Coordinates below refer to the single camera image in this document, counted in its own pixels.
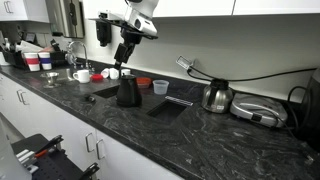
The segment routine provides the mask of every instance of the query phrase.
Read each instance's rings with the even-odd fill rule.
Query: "electric kettle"
[[[228,111],[233,99],[229,82],[222,79],[213,79],[210,85],[204,88],[202,107],[214,113]]]
[[[121,77],[120,87],[117,92],[117,104],[123,107],[140,106],[142,97],[138,89],[136,77],[125,75]]]

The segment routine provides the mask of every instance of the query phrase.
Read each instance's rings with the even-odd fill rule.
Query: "faucet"
[[[85,69],[90,69],[89,67],[89,63],[88,63],[88,57],[87,57],[87,48],[86,48],[86,45],[83,44],[82,42],[80,41],[72,41],[68,44],[68,53],[66,54],[66,60],[69,62],[69,64],[73,63],[74,66],[76,67],[76,64],[79,64],[77,63],[77,57],[74,55],[74,53],[72,52],[72,45],[74,43],[79,43],[80,45],[82,45],[83,49],[84,49],[84,55],[85,55],[85,59],[86,59],[86,64],[85,64]]]

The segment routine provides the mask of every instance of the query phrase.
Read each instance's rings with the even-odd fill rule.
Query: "red cup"
[[[39,64],[38,58],[26,58],[27,64]]]

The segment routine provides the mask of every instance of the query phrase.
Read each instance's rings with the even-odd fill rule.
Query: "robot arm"
[[[142,37],[157,39],[157,30],[152,23],[153,11],[159,0],[125,0],[128,7],[123,17],[110,12],[101,13],[100,20],[121,27],[120,43],[114,56],[114,68],[120,69],[122,63],[127,63],[135,45],[140,44]]]

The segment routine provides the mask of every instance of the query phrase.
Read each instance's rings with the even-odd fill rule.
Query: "coffee machine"
[[[300,127],[295,135],[320,152],[320,68],[309,80],[300,107]]]

